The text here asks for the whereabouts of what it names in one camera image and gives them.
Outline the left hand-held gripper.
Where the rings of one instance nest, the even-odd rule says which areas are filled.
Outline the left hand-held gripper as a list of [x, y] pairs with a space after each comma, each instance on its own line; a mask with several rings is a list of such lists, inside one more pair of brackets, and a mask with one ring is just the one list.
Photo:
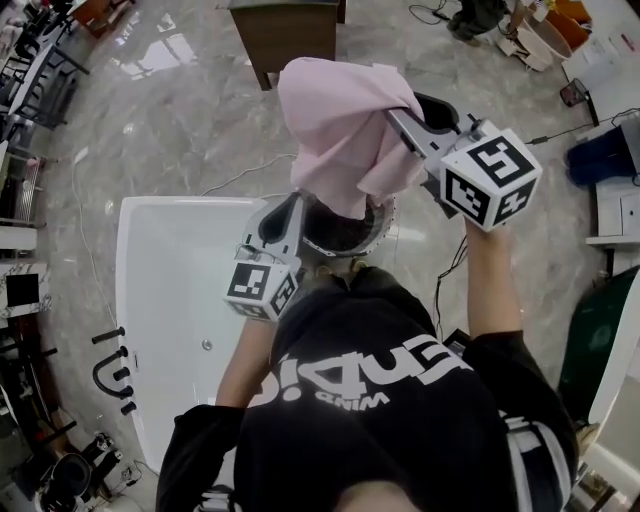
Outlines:
[[237, 314], [276, 322], [299, 288], [305, 200], [293, 192], [249, 219], [224, 301]]

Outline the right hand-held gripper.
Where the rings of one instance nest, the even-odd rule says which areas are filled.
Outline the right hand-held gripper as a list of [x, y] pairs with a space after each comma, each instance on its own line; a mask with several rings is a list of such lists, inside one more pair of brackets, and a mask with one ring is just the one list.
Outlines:
[[485, 232], [526, 210], [542, 167], [511, 129], [500, 129], [459, 100], [415, 95], [422, 114], [387, 111], [387, 121], [420, 157], [419, 184], [449, 218], [463, 215]]

